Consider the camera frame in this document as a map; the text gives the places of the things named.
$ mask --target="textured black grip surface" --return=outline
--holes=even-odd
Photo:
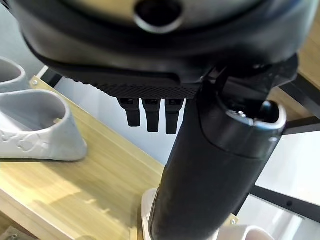
[[[194,100],[152,208],[153,240],[208,239],[237,207],[270,157],[266,153],[261,159],[248,158],[217,148],[204,136],[199,118]]]

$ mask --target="black metal frame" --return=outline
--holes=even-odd
[[[52,88],[54,88],[62,78],[63,76],[59,75],[50,68],[41,77],[41,79]]]
[[[320,223],[320,206],[256,185],[251,188],[250,193],[233,212],[234,215],[238,215],[249,195],[274,205],[277,208],[291,212],[299,217]]]
[[[319,89],[301,74],[298,74],[295,81],[282,85],[280,88],[314,115],[305,119],[288,122],[284,135],[320,131]]]

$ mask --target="wooden surface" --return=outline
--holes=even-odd
[[[42,240],[141,240],[141,198],[158,187],[164,167],[67,101],[88,144],[86,159],[2,161],[0,211]]]

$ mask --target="light wood grain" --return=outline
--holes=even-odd
[[[40,79],[36,88],[54,91]],[[42,240],[141,239],[141,197],[158,187],[164,166],[67,101],[86,159],[2,161],[0,210]]]
[[[312,113],[300,105],[300,103],[278,87],[271,91],[268,99],[285,107],[288,122],[313,116]]]

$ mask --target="black plastic tab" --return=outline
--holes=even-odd
[[[126,112],[126,118],[130,127],[140,127],[139,99],[118,98],[120,106]]]
[[[166,134],[176,134],[179,113],[184,104],[183,99],[165,100],[165,131]]]
[[[161,99],[142,99],[145,109],[147,129],[150,133],[159,131],[159,115]]]

